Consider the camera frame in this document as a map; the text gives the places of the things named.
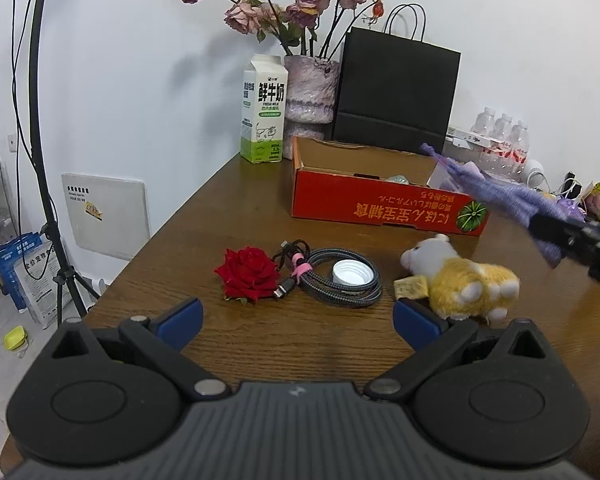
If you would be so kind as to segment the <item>purple fluffy sock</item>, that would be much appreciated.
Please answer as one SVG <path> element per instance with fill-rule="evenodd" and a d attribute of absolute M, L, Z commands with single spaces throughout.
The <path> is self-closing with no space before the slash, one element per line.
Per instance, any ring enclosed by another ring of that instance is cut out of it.
<path fill-rule="evenodd" d="M 577 238 L 572 244 L 568 228 L 577 221 L 570 218 L 556 200 L 516 183 L 507 183 L 486 177 L 480 170 L 470 170 L 452 158 L 438 154 L 432 146 L 423 143 L 420 149 L 441 165 L 460 192 L 478 200 L 486 208 L 505 214 L 525 228 L 546 262 L 554 268 L 569 258 L 587 264 L 590 257 L 579 247 Z"/>

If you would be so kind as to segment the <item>red artificial rose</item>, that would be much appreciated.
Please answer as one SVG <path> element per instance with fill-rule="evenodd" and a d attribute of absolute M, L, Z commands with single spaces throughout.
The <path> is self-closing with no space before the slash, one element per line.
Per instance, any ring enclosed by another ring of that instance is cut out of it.
<path fill-rule="evenodd" d="M 280 277 L 276 263 L 260 248 L 227 248 L 223 263 L 214 272 L 219 275 L 227 299 L 255 304 L 273 295 Z"/>

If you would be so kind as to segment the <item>white bottle cap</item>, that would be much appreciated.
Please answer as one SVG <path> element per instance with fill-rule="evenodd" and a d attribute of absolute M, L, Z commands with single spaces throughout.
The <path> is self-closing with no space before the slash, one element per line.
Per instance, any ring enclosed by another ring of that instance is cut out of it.
<path fill-rule="evenodd" d="M 342 286 L 365 286 L 375 278 L 375 272 L 366 263 L 343 259 L 332 266 L 332 281 Z"/>

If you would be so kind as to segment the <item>small white desk fan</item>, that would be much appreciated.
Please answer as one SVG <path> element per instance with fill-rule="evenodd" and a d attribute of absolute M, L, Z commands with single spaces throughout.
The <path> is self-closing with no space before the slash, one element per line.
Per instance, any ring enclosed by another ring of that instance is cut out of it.
<path fill-rule="evenodd" d="M 543 165 L 535 159 L 528 158 L 518 172 L 518 180 L 527 188 L 550 189 Z"/>

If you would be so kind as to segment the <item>right clear water bottle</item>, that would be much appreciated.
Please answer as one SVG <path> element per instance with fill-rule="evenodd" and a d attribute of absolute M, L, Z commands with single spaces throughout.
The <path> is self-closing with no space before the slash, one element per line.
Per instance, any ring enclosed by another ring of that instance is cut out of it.
<path fill-rule="evenodd" d="M 518 120 L 509 130 L 506 138 L 506 157 L 517 165 L 523 165 L 528 158 L 530 146 L 527 125 Z"/>

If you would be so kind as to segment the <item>clear water bottle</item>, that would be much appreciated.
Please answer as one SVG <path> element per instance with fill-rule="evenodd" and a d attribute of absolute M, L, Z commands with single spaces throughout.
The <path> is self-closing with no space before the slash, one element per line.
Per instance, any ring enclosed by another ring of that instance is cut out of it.
<path fill-rule="evenodd" d="M 483 111 L 478 114 L 470 131 L 477 133 L 479 136 L 488 136 L 493 129 L 494 116 L 495 110 L 492 110 L 490 107 L 485 107 Z"/>
<path fill-rule="evenodd" d="M 512 121 L 512 116 L 501 114 L 501 116 L 494 122 L 490 133 L 490 138 L 495 142 L 504 142 L 506 139 L 506 134 L 512 126 Z"/>
<path fill-rule="evenodd" d="M 509 130 L 506 138 L 506 157 L 517 165 L 523 165 L 528 158 L 530 146 L 527 125 L 518 120 Z"/>

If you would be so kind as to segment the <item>middle clear water bottle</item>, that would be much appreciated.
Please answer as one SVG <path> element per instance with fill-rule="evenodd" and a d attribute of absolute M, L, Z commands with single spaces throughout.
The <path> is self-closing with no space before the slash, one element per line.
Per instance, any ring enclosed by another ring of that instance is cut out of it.
<path fill-rule="evenodd" d="M 494 122 L 490 133 L 490 138 L 495 142 L 504 142 L 506 139 L 506 134 L 512 126 L 512 121 L 512 116 L 501 114 L 501 116 Z"/>

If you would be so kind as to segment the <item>iridescent crumpled plastic wrap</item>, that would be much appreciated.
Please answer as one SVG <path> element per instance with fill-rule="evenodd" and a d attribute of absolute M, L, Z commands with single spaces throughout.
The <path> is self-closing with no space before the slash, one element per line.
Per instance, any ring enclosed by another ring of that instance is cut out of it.
<path fill-rule="evenodd" d="M 388 177 L 386 179 L 386 181 L 392 182 L 392 183 L 406 184 L 406 185 L 410 184 L 410 181 L 403 174 L 395 174 L 394 176 Z"/>

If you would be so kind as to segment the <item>blue white paper bag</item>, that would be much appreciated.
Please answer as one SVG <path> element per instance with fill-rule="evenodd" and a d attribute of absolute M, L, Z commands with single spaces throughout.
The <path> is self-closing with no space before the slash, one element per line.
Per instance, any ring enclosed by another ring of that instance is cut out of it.
<path fill-rule="evenodd" d="M 26 233 L 0 246 L 0 275 L 19 312 L 47 328 L 56 321 L 59 264 L 51 242 Z"/>

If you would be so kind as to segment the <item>yellow green small case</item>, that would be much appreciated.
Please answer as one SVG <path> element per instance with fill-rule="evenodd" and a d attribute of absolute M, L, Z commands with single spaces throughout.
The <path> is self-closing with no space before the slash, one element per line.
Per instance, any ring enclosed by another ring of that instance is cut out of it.
<path fill-rule="evenodd" d="M 28 344 L 27 332 L 22 325 L 18 325 L 7 332 L 3 338 L 4 348 L 8 351 L 17 351 Z"/>

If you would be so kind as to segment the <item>red orange cardboard box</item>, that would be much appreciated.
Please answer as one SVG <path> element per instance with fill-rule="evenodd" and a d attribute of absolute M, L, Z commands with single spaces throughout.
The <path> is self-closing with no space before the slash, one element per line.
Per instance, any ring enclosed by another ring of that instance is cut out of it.
<path fill-rule="evenodd" d="M 440 188 L 448 175 L 425 155 L 294 138 L 292 162 L 296 218 L 470 236 L 480 235 L 489 220 L 478 200 Z M 386 181 L 395 174 L 410 184 Z"/>

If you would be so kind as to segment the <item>black paper shopping bag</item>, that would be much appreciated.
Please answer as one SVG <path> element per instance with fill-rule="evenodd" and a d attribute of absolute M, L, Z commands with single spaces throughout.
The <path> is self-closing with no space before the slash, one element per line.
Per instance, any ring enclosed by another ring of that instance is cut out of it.
<path fill-rule="evenodd" d="M 411 153 L 426 143 L 440 153 L 459 71 L 460 52 L 352 28 L 329 139 Z"/>

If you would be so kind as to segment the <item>white green milk carton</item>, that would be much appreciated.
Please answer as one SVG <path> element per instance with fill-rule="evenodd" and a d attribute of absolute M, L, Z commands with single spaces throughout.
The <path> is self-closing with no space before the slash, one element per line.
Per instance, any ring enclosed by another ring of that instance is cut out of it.
<path fill-rule="evenodd" d="M 252 164 L 283 158 L 287 84 L 277 55 L 255 54 L 244 70 L 240 154 Z"/>

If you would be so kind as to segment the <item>purple textured glass vase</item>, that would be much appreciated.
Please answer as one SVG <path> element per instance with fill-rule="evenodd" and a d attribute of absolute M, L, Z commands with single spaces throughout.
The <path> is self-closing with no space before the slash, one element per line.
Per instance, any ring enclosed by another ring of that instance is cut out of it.
<path fill-rule="evenodd" d="M 288 88 L 283 148 L 284 157 L 291 159 L 296 136 L 324 139 L 334 119 L 340 64 L 309 55 L 287 55 L 284 65 Z"/>

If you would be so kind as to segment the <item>dried pink rose bouquet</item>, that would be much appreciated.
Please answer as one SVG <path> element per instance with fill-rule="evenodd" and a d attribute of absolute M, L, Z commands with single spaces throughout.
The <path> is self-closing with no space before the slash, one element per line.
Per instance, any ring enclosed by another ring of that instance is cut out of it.
<path fill-rule="evenodd" d="M 181 0 L 192 6 L 204 0 Z M 330 61 L 352 25 L 374 26 L 385 14 L 382 0 L 226 0 L 223 22 L 260 42 L 276 39 L 286 55 Z"/>

